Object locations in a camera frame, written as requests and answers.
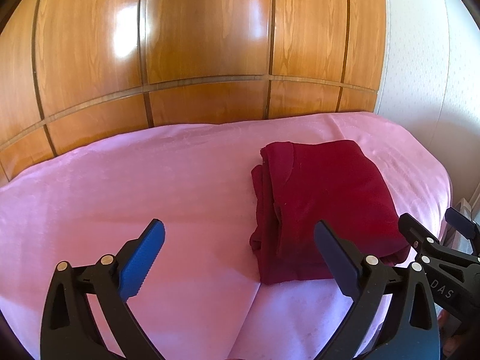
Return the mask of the dark red sweater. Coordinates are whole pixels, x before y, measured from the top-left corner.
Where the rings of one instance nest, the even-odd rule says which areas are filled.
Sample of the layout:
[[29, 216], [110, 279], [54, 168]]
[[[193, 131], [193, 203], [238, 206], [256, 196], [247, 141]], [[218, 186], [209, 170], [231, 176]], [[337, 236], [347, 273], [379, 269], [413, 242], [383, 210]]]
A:
[[250, 247], [262, 284], [331, 278], [314, 241], [323, 220], [386, 265], [406, 260], [395, 204], [377, 166], [351, 140], [316, 145], [277, 141], [251, 171], [256, 230]]

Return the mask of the pink bedspread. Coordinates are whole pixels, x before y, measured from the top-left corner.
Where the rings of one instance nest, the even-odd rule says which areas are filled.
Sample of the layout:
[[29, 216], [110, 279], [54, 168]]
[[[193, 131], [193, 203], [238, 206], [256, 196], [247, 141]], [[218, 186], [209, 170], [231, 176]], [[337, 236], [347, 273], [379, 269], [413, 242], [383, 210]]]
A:
[[333, 280], [260, 283], [251, 170], [271, 142], [340, 139], [377, 165], [398, 212], [443, 234], [447, 171], [406, 129], [372, 113], [156, 127], [32, 166], [1, 189], [1, 312], [38, 359], [56, 265], [96, 263], [160, 219], [166, 241], [128, 304], [163, 356], [314, 358], [351, 300]]

